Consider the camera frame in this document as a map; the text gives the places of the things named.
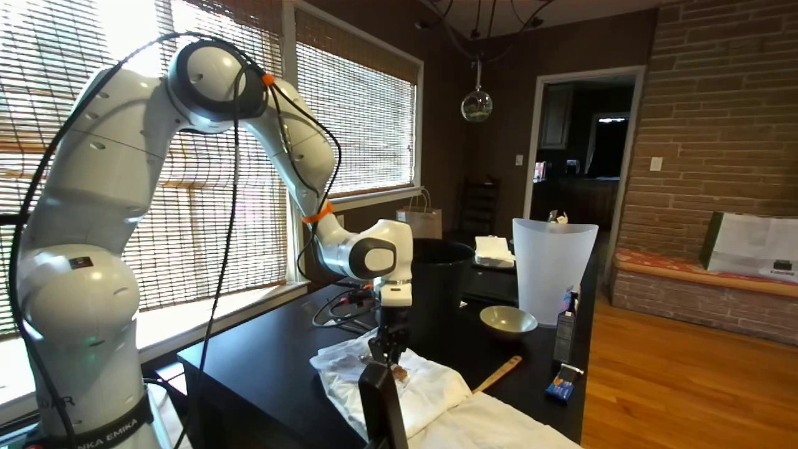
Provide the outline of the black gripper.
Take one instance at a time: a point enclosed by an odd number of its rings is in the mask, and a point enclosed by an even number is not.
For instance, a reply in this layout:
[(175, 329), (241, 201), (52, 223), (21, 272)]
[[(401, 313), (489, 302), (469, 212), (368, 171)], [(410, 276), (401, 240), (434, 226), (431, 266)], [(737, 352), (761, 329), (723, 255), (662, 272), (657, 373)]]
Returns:
[(377, 337), (372, 352), (382, 362), (391, 364), (391, 354), (401, 352), (401, 339), (410, 333), (413, 309), (410, 307), (382, 307), (377, 311)]

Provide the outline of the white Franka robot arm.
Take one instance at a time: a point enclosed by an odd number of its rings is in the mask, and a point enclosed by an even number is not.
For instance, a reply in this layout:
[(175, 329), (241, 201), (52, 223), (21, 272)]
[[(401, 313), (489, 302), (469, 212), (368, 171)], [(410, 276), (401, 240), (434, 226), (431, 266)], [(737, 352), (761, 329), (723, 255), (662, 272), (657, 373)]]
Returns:
[(123, 252), (172, 139), (234, 125), (276, 162), (322, 263), (372, 282), (387, 307), (413, 302), (413, 228), (395, 218), (364, 232), (340, 223), (327, 200), (340, 142), (292, 82), (209, 34), (181, 48), (161, 77), (103, 68), (52, 139), (49, 180), (11, 252), (11, 297), (40, 406), (32, 449), (161, 447), (136, 346), (140, 283)]

